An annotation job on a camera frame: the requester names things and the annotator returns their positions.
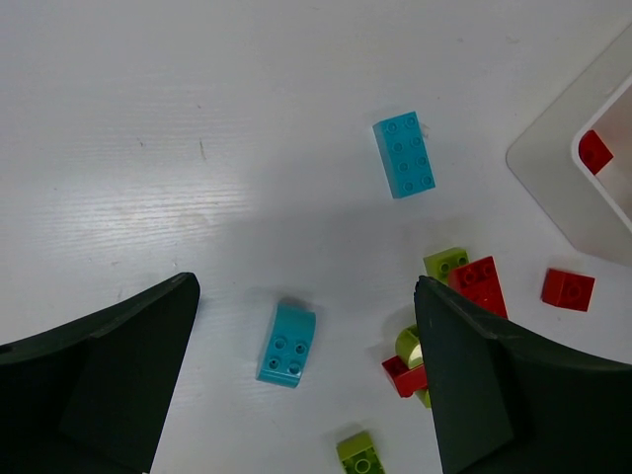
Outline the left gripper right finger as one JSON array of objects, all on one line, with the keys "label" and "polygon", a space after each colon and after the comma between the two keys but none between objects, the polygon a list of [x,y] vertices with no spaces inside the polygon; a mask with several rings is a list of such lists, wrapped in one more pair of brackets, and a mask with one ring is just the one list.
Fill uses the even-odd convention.
[{"label": "left gripper right finger", "polygon": [[422,276],[415,312],[445,473],[628,473],[631,367]]}]

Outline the white divided container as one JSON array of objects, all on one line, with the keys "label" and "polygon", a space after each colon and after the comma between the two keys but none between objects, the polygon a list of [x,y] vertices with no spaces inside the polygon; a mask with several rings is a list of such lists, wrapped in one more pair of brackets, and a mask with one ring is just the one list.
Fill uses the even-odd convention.
[{"label": "white divided container", "polygon": [[631,263],[631,32],[515,141],[513,173],[579,251]]}]

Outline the green red curved lego stack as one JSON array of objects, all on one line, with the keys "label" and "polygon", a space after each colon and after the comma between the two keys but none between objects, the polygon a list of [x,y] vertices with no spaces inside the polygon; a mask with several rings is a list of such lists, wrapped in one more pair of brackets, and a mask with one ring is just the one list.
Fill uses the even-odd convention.
[{"label": "green red curved lego stack", "polygon": [[432,408],[426,366],[417,325],[402,330],[395,341],[395,356],[382,367],[400,398],[416,395],[427,408]]}]

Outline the long red lego brick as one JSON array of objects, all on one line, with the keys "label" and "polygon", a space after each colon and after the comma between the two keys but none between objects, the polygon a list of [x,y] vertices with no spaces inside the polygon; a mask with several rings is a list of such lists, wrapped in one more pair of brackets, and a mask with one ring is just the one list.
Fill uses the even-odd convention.
[{"label": "long red lego brick", "polygon": [[508,311],[492,256],[452,270],[448,286],[488,312],[508,319]]}]

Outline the small red sloped lego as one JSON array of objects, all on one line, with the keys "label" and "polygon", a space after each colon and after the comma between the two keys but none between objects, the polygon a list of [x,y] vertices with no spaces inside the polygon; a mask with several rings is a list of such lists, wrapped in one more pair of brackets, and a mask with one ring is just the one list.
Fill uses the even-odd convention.
[{"label": "small red sloped lego", "polygon": [[613,153],[594,130],[588,130],[580,140],[579,156],[593,174],[599,173],[613,158]]}]

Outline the small red square lego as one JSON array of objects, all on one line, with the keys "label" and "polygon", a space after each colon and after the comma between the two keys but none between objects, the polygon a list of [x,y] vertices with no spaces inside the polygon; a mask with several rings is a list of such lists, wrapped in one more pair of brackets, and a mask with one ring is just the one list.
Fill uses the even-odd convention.
[{"label": "small red square lego", "polygon": [[540,299],[552,306],[587,312],[592,300],[595,278],[549,268]]}]

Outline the small green lego brick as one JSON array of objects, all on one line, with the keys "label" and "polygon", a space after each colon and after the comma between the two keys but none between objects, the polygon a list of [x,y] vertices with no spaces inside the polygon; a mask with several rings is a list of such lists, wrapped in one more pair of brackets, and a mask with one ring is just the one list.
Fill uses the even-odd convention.
[{"label": "small green lego brick", "polygon": [[384,474],[384,469],[367,431],[340,441],[337,454],[346,474]]}]

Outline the long teal lego brick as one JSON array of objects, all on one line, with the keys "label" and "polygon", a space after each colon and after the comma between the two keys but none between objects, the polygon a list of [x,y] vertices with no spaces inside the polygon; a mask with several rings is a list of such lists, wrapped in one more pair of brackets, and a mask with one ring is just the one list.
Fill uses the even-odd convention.
[{"label": "long teal lego brick", "polygon": [[415,112],[386,118],[373,126],[393,198],[407,198],[435,187],[435,177]]}]

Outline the curved teal lego brick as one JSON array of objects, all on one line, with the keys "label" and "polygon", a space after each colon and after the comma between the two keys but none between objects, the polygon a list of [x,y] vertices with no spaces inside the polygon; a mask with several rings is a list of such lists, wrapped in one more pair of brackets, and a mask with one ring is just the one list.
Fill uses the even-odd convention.
[{"label": "curved teal lego brick", "polygon": [[316,314],[279,303],[256,379],[296,388],[301,380],[316,329]]}]

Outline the long green lego brick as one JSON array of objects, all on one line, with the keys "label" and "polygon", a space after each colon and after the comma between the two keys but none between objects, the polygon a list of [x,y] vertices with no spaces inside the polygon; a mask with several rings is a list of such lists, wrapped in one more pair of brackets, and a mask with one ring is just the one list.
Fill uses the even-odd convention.
[{"label": "long green lego brick", "polygon": [[447,284],[449,273],[469,263],[467,251],[452,247],[423,258],[427,275]]}]

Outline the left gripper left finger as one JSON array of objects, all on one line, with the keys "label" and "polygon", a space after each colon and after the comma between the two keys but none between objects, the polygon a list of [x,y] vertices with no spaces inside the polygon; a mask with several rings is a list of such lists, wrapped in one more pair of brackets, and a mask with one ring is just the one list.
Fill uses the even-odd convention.
[{"label": "left gripper left finger", "polygon": [[1,347],[4,473],[147,473],[196,319],[180,273]]}]

